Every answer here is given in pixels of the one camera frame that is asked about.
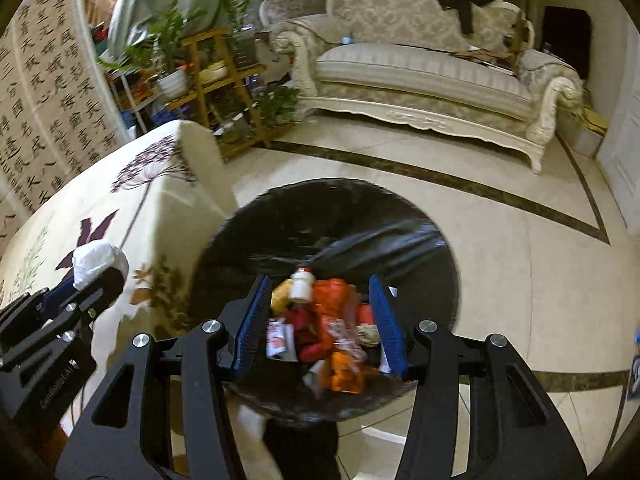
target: pile of snacks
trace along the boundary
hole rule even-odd
[[[301,267],[273,290],[271,310],[267,357],[311,366],[303,380],[316,394],[359,394],[366,377],[378,373],[380,335],[366,297],[353,285],[316,280]]]

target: silver screw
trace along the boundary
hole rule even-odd
[[[436,324],[435,321],[425,319],[424,321],[421,321],[420,323],[418,323],[418,328],[423,332],[430,334],[432,332],[435,332],[438,329],[438,325]]]
[[[218,330],[220,330],[220,327],[221,327],[220,322],[217,319],[211,319],[209,321],[205,321],[202,324],[202,329],[207,334],[217,332]]]
[[[149,336],[147,334],[138,334],[133,338],[133,346],[137,346],[138,348],[142,348],[149,344]]]
[[[62,335],[62,339],[67,343],[71,343],[76,338],[76,333],[73,330],[67,330]]]
[[[489,341],[491,341],[492,345],[499,347],[507,346],[508,343],[507,338],[502,334],[491,334]]]

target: white door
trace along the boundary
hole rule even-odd
[[[640,34],[630,18],[618,107],[597,158],[627,229],[640,235]]]

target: potted plant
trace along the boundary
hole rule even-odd
[[[255,99],[264,123],[274,128],[278,124],[293,122],[300,90],[293,86],[272,83]]]
[[[251,2],[252,0],[220,0],[220,9],[225,11],[231,29],[227,41],[238,67],[258,63],[253,33],[246,27]]]
[[[171,0],[168,8],[151,16],[147,37],[125,49],[126,62],[110,63],[98,59],[100,65],[114,70],[155,69],[165,74],[158,79],[162,93],[170,100],[189,91],[188,78],[183,68],[176,69],[175,59],[180,54],[180,36],[187,23],[206,14],[204,9],[193,9],[186,16],[178,10],[180,0]]]

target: sofa armrest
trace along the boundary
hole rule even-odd
[[[348,26],[327,14],[303,16],[279,23],[269,36],[274,51],[293,54],[291,79],[302,95],[318,95],[316,59],[341,43]]]
[[[582,80],[567,63],[533,49],[521,54],[516,75],[534,103],[526,137],[544,146],[556,132],[558,103],[567,108],[582,106]]]

